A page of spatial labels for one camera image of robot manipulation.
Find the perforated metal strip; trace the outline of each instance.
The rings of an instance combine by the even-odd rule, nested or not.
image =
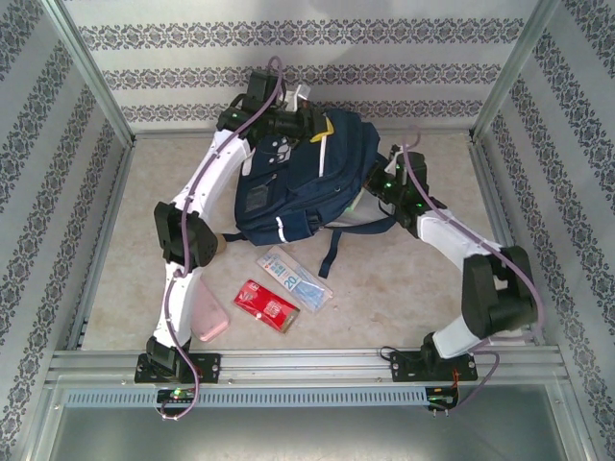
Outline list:
[[[73,408],[139,408],[153,406],[156,394],[155,389],[70,390],[66,393],[64,404]],[[256,408],[427,404],[424,387],[404,386],[360,389],[203,389],[197,406]]]

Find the backpack strap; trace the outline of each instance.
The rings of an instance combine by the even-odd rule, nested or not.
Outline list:
[[[223,233],[222,236],[227,242],[236,242],[237,240],[248,240],[243,232],[238,233]]]
[[[318,277],[326,279],[329,276],[331,266],[335,261],[335,258],[337,257],[337,247],[339,246],[339,239],[342,237],[343,232],[358,234],[383,233],[391,229],[395,222],[396,221],[394,217],[387,216],[386,218],[379,219],[378,221],[374,221],[373,223],[360,224],[358,226],[327,228],[333,230],[333,234],[331,237],[331,245],[329,246],[329,252],[323,259],[322,264],[320,265]]]

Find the cable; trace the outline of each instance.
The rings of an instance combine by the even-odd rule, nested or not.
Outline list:
[[[269,108],[269,106],[271,106],[273,104],[273,102],[279,96],[279,94],[280,94],[280,92],[282,90],[283,64],[282,64],[282,60],[279,57],[273,56],[269,60],[269,62],[267,63],[267,68],[270,68],[271,64],[274,61],[276,61],[277,64],[278,64],[278,80],[276,81],[276,86],[274,87],[273,92],[271,93],[271,95],[269,96],[267,101],[265,101],[265,103],[260,107],[259,110],[257,110],[257,112],[254,115],[252,115],[243,125],[241,125],[239,128],[237,128],[229,137],[227,137],[220,144],[220,146],[218,146],[216,148],[215,154],[211,155],[211,157],[208,159],[208,161],[199,170],[196,178],[192,182],[192,186],[188,190],[187,196],[186,196],[185,201],[184,201],[184,209],[182,209],[182,222],[181,222],[182,243],[184,245],[184,270],[181,271],[181,270],[178,269],[173,274],[173,279],[169,282],[169,286],[167,287],[166,293],[164,294],[164,308],[163,309],[164,309],[164,319],[166,321],[166,327],[169,330],[169,336],[171,336],[171,340],[173,341],[173,344],[175,345],[178,353],[185,360],[185,362],[187,363],[188,367],[190,368],[190,371],[192,372],[192,374],[194,376],[194,397],[192,398],[192,402],[190,403],[190,405],[186,409],[184,409],[181,413],[179,413],[179,414],[177,414],[175,416],[169,416],[168,414],[166,414],[164,412],[164,406],[166,405],[166,402],[164,402],[163,405],[160,406],[159,413],[162,415],[162,418],[165,419],[165,420],[166,419],[171,419],[171,420],[174,420],[174,421],[178,421],[180,418],[182,418],[185,415],[187,415],[192,410],[192,408],[194,408],[194,406],[196,405],[196,403],[197,403],[197,401],[199,399],[199,392],[200,392],[199,373],[198,373],[197,368],[195,367],[194,363],[192,363],[192,361],[190,360],[190,357],[184,351],[184,349],[182,348],[182,346],[180,345],[180,343],[179,343],[179,341],[177,339],[177,335],[176,335],[176,332],[173,329],[173,324],[171,322],[171,315],[170,315],[170,312],[169,312],[169,298],[171,296],[171,290],[173,289],[173,286],[175,285],[176,278],[185,279],[187,277],[187,275],[190,273],[190,248],[189,248],[190,245],[189,245],[188,233],[187,233],[187,213],[188,213],[188,209],[190,208],[190,204],[192,204],[192,201],[194,200],[194,192],[196,191],[197,187],[199,186],[199,182],[201,181],[201,179],[205,175],[205,172],[208,170],[209,166],[214,162],[215,159],[219,158],[219,155],[224,150],[224,148],[227,147],[231,141],[233,141],[236,137],[238,137],[246,129],[248,129]]]
[[[423,186],[419,182],[418,178],[416,178],[416,175],[414,174],[414,171],[412,170],[412,165],[410,163],[409,157],[407,155],[408,149],[412,149],[412,148],[418,146],[419,142],[421,141],[421,131],[418,129],[418,127],[414,127],[414,128],[416,128],[416,130],[417,130],[416,140],[414,141],[414,143],[412,145],[410,145],[409,147],[407,147],[406,146],[406,139],[404,139],[403,142],[402,142],[402,153],[404,155],[404,162],[406,163],[407,174],[410,177],[410,179],[412,180],[412,183],[414,184],[414,187],[416,187],[416,189],[419,191],[419,194],[421,194],[421,197],[423,198],[423,200],[425,200],[425,203],[433,210],[433,212],[435,212],[435,214],[440,219],[444,220],[444,222],[446,222],[446,223],[450,223],[451,226],[453,226],[455,229],[457,229],[463,235],[465,235],[470,240],[472,240],[474,243],[476,243],[477,245],[480,245],[487,252],[489,252],[490,254],[495,256],[497,259],[499,259],[504,265],[506,265],[508,268],[510,268],[510,270],[512,272],[514,272],[515,275],[525,284],[525,286],[528,288],[529,292],[531,293],[532,297],[534,298],[534,301],[536,302],[536,309],[538,311],[537,312],[537,314],[538,314],[537,317],[538,318],[537,318],[537,321],[536,321],[536,325],[534,326],[534,331],[541,331],[542,327],[544,325],[544,322],[545,322],[545,305],[543,305],[542,300],[540,298],[540,294],[538,293],[538,290],[536,289],[536,286],[529,279],[529,277],[516,264],[514,264],[506,256],[502,255],[502,253],[500,253],[498,250],[493,248],[488,243],[484,242],[482,239],[478,238],[472,232],[466,230],[463,226],[461,226],[457,222],[456,219],[452,219],[449,216],[447,216],[446,214],[444,214],[442,211],[440,211],[440,209],[436,206],[436,204],[430,198],[429,194],[425,191],[425,189],[423,188]],[[519,341],[520,339],[524,339],[524,340],[525,339],[530,339],[532,337],[535,337],[536,335],[537,335],[537,333],[531,331],[530,333],[524,333],[521,336],[517,336],[517,337],[514,337],[514,338],[498,338],[498,340],[501,340],[501,341]],[[468,395],[468,397],[466,397],[464,400],[462,400],[460,403],[458,403],[455,406],[455,410],[457,410],[459,407],[462,407],[463,405],[465,405],[468,401],[473,400],[476,397],[477,393],[484,387],[484,385],[487,383],[487,381],[493,376],[493,374],[495,373],[496,369],[500,365],[500,355],[497,352],[495,352],[495,351],[477,351],[477,349],[482,347],[488,340],[489,340],[488,337],[483,339],[477,345],[475,345],[470,350],[470,352],[472,352],[474,355],[486,355],[486,354],[494,355],[495,356],[495,362],[493,364],[493,367],[491,367],[491,370],[489,371],[489,373],[487,373],[487,375],[482,379],[480,384],[476,388],[474,388],[474,390],[470,393],[470,395]]]
[[[405,360],[407,360],[408,362],[420,362],[421,361],[421,357],[411,357],[409,355],[407,355],[405,352],[400,351],[399,349],[395,349],[395,348],[391,348],[390,346],[382,346],[379,350],[378,350],[378,354],[381,358],[383,358],[384,360],[386,360],[387,362],[390,362],[390,355],[388,357],[385,357],[384,354],[382,353],[382,351],[384,351],[385,349],[388,349],[390,351],[393,351],[394,353],[398,354],[400,357],[403,357]]]
[[[417,132],[417,136],[416,136],[416,141],[414,142],[414,144],[412,144],[411,147],[416,147],[419,144],[420,140],[421,140],[421,132],[418,131]],[[502,253],[500,253],[498,250],[493,248],[488,243],[484,242],[482,239],[476,237],[472,232],[466,230],[463,226],[461,226],[457,222],[456,219],[451,219],[449,216],[447,216],[442,211],[440,211],[440,209],[435,205],[433,200],[430,198],[428,193],[425,191],[423,186],[419,183],[419,180],[416,178],[416,175],[414,174],[414,171],[412,170],[412,166],[410,164],[410,160],[409,160],[409,158],[407,156],[407,148],[406,148],[406,140],[405,139],[404,139],[404,142],[402,143],[402,152],[403,152],[403,155],[404,155],[404,162],[406,163],[407,174],[410,176],[410,179],[414,183],[414,187],[416,187],[416,189],[419,191],[419,194],[421,194],[421,197],[423,197],[423,200],[425,200],[425,203],[433,210],[433,212],[435,212],[435,214],[437,214],[438,217],[440,219],[442,219],[444,222],[450,223],[451,226],[453,226],[455,229],[457,229],[463,235],[468,237],[470,240],[472,240],[477,245],[481,245],[487,252],[489,252],[490,254],[495,256],[497,259],[499,259],[503,264],[505,264],[507,267],[509,267],[510,270],[512,270],[512,272],[514,272],[515,275],[528,288],[529,292],[531,293],[532,297],[534,298],[534,301],[536,302],[536,309],[538,310],[538,319],[536,321],[536,325],[535,325],[534,329],[537,330],[537,331],[541,331],[542,327],[544,325],[544,322],[545,322],[545,306],[543,305],[542,300],[540,299],[540,295],[538,294],[538,290],[536,289],[536,287],[534,286],[532,281],[529,279],[529,277],[516,264],[514,264],[506,256],[502,255]],[[517,337],[514,337],[514,338],[498,338],[498,340],[499,341],[519,341],[521,339],[524,339],[524,340],[525,339],[531,339],[534,336],[536,336],[536,333],[530,332],[530,333],[524,333],[521,336],[517,336]],[[485,338],[485,340],[480,343],[480,346],[482,344],[484,344],[484,342],[486,342],[487,339],[488,338]]]
[[[468,394],[468,396],[465,399],[463,399],[461,402],[459,402],[455,406],[455,408],[453,408],[454,411],[458,410],[460,407],[465,405],[468,401],[475,399],[480,389],[482,389],[484,385],[487,383],[487,381],[491,379],[493,374],[496,373],[496,369],[500,365],[500,355],[495,351],[475,351],[474,355],[493,355],[495,357],[495,361],[493,362],[493,366],[491,367],[491,370],[489,370],[489,373],[485,375],[485,377],[482,379],[480,384],[474,389],[472,389],[472,391],[470,391],[470,394]]]
[[[382,214],[385,214],[389,218],[394,218],[395,217],[394,215],[392,215],[391,213],[386,211],[384,208],[382,208],[382,202],[380,200],[378,200],[378,209],[381,211]]]

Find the yellow tag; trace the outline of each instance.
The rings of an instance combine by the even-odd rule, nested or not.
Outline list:
[[[317,134],[309,142],[318,142],[323,138],[323,136],[328,136],[330,134],[335,133],[335,130],[333,129],[333,123],[331,123],[331,120],[329,120],[328,117],[325,117],[325,118],[327,119],[327,130],[325,132]]]

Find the navy blue backpack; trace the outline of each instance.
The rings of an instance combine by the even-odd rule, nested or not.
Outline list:
[[[354,202],[377,161],[380,137],[371,123],[341,109],[327,112],[334,133],[319,142],[290,148],[282,136],[267,136],[237,186],[234,218],[239,234],[228,241],[275,245],[313,236]],[[380,233],[395,221],[385,217],[358,226],[334,227],[332,244],[318,275],[326,278],[337,255],[341,233]]]

